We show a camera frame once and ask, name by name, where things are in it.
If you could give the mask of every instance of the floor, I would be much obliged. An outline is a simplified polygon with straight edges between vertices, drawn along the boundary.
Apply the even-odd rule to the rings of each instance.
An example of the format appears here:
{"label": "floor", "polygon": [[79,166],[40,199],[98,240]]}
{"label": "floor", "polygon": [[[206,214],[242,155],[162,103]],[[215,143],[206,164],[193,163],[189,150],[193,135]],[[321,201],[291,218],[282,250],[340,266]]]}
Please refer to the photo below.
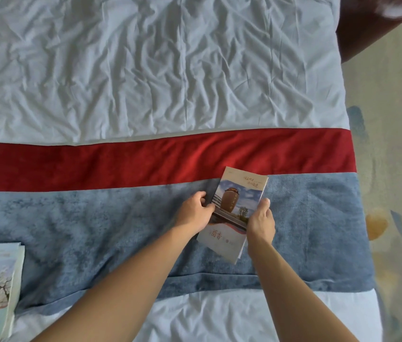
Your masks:
{"label": "floor", "polygon": [[370,244],[387,339],[397,341],[402,339],[402,25],[345,63],[343,72],[347,107],[359,107],[351,109],[358,116],[351,118],[351,128],[369,238],[375,239]]}

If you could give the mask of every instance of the forearm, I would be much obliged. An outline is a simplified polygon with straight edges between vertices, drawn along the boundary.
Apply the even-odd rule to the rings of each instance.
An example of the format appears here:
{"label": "forearm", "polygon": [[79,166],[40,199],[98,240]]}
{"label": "forearm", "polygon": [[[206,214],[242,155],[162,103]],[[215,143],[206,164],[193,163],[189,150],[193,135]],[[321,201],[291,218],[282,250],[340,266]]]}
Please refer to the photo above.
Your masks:
{"label": "forearm", "polygon": [[174,227],[120,265],[36,342],[132,341],[191,234]]}
{"label": "forearm", "polygon": [[249,241],[249,254],[282,342],[357,341],[272,245]]}

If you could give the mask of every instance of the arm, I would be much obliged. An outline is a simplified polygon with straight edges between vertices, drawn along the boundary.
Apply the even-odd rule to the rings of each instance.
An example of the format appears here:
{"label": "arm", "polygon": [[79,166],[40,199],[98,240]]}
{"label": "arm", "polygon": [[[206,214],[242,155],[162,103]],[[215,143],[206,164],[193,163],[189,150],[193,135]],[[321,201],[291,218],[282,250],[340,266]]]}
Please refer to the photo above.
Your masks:
{"label": "arm", "polygon": [[209,222],[205,192],[182,204],[175,226],[88,290],[33,342],[132,341],[187,242]]}
{"label": "arm", "polygon": [[275,330],[287,341],[357,341],[272,246],[275,222],[263,199],[247,226],[248,253],[266,296]]}

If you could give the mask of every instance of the large clay jar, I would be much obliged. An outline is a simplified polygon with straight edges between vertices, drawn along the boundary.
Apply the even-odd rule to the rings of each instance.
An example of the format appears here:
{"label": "large clay jar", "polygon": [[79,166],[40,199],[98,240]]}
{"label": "large clay jar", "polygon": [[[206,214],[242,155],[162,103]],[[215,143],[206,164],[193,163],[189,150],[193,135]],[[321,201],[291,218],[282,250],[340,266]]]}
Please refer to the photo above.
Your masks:
{"label": "large clay jar", "polygon": [[232,212],[232,209],[234,209],[236,206],[238,199],[239,191],[232,187],[228,188],[221,198],[220,208],[227,212]]}

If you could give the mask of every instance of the hand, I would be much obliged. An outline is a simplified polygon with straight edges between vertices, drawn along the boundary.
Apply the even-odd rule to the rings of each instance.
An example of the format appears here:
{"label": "hand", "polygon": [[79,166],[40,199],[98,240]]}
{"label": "hand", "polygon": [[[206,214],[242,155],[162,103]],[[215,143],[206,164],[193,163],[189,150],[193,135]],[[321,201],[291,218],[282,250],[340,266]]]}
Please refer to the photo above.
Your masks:
{"label": "hand", "polygon": [[188,228],[193,235],[204,229],[215,210],[213,203],[203,207],[205,195],[206,192],[198,191],[182,203],[177,213],[175,226]]}
{"label": "hand", "polygon": [[248,220],[247,239],[249,244],[260,240],[272,244],[275,235],[275,221],[269,209],[270,206],[271,201],[268,198],[262,199]]}

